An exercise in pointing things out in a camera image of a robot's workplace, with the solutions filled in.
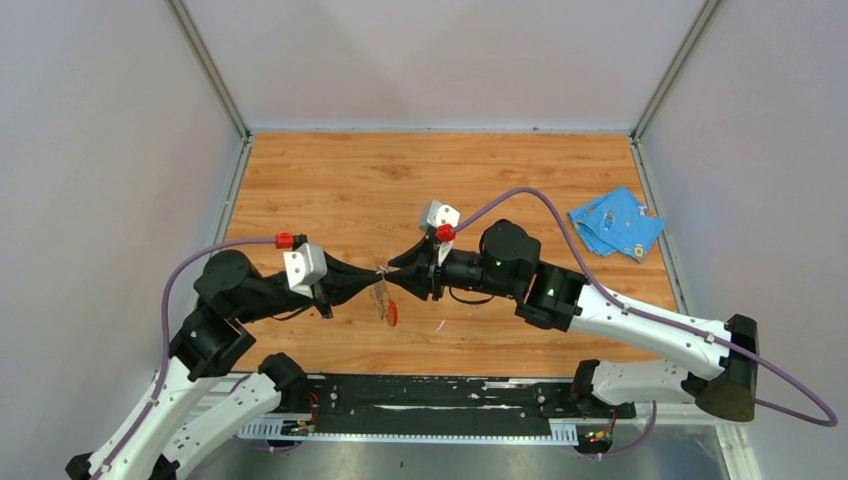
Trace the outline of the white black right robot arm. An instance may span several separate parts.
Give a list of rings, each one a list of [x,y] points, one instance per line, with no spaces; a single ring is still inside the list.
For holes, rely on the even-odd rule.
[[[612,338],[657,355],[655,361],[579,363],[571,403],[584,417],[609,406],[652,402],[693,404],[716,418],[755,416],[758,365],[755,320],[686,316],[594,285],[577,271],[541,260],[541,243],[520,226],[499,220],[475,251],[453,249],[445,227],[429,228],[414,247],[390,260],[387,281],[414,296],[440,298],[448,288],[512,299],[515,314],[543,329]]]

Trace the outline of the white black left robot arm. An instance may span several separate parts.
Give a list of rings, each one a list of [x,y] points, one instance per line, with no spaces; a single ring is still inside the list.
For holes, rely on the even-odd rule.
[[[283,313],[332,309],[380,280],[380,273],[341,262],[301,236],[249,238],[282,250],[284,269],[262,275],[243,241],[207,247],[180,263],[161,301],[166,341],[152,384],[99,449],[72,457],[71,479],[185,479],[250,420],[275,408],[298,411],[306,374],[285,354],[267,357],[224,400],[193,421],[190,411],[255,344],[246,324]]]

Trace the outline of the keyring holder with red handle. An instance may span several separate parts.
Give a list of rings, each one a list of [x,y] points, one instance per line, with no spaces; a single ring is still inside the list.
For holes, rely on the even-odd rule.
[[[371,286],[370,294],[378,317],[390,328],[395,328],[398,324],[399,314],[397,304],[391,298],[389,284],[385,280],[385,275],[388,272],[389,269],[385,265],[377,267],[377,274],[380,279]]]

